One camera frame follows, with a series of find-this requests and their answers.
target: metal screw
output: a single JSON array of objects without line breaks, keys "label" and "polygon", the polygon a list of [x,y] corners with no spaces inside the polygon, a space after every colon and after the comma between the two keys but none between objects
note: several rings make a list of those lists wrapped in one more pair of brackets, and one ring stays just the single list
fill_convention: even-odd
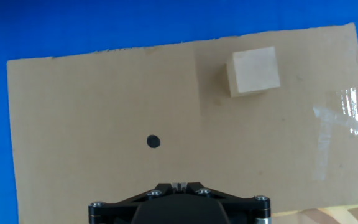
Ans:
[{"label": "metal screw", "polygon": [[198,194],[209,194],[209,193],[211,193],[211,190],[210,190],[210,189],[206,189],[206,188],[202,188],[202,189],[198,189],[198,190],[196,191],[196,193],[198,193]]},{"label": "metal screw", "polygon": [[162,194],[161,190],[151,190],[147,193],[147,196],[158,196],[160,194]]},{"label": "metal screw", "polygon": [[106,202],[93,202],[91,206],[93,207],[102,207]]},{"label": "metal screw", "polygon": [[260,201],[264,201],[264,200],[268,200],[269,198],[263,195],[256,195],[255,196],[256,200],[260,200]]}]

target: wooden cube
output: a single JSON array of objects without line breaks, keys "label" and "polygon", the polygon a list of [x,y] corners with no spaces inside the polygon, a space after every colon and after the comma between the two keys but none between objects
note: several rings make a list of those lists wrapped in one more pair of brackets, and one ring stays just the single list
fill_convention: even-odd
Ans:
[{"label": "wooden cube", "polygon": [[234,52],[227,61],[232,97],[280,87],[274,47]]}]

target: cardboard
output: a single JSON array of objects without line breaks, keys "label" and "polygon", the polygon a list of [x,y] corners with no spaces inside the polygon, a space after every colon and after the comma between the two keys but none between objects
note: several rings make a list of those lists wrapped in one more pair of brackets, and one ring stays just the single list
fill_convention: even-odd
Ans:
[{"label": "cardboard", "polygon": [[[270,46],[281,87],[231,98],[230,54]],[[89,203],[160,182],[267,195],[273,212],[358,203],[358,108],[342,114],[333,97],[343,90],[358,107],[353,24],[7,69],[22,223],[84,223]],[[151,134],[160,147],[148,147]]]}]

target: bolt head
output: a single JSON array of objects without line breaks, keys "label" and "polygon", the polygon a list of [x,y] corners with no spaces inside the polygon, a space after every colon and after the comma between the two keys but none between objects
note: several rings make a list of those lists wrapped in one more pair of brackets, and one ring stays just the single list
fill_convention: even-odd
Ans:
[{"label": "bolt head", "polygon": [[266,196],[263,196],[263,195],[256,195],[254,197],[256,200],[260,200],[260,201],[265,201],[265,200],[268,200],[269,198],[266,197]]},{"label": "bolt head", "polygon": [[92,207],[102,207],[106,202],[93,202],[91,203]]},{"label": "bolt head", "polygon": [[198,189],[196,191],[196,193],[198,193],[198,194],[209,194],[209,193],[211,193],[211,190],[207,189],[207,188],[202,188],[202,189]]},{"label": "bolt head", "polygon": [[161,190],[151,190],[147,193],[147,196],[158,196],[160,194],[162,194]]}]

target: black dot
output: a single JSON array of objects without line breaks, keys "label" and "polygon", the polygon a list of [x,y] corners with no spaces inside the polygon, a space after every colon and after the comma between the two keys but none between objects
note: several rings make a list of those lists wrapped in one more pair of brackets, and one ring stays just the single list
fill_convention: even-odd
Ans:
[{"label": "black dot", "polygon": [[159,147],[161,144],[160,138],[155,135],[150,135],[147,137],[147,145],[150,146],[150,148],[155,149],[156,147]]}]

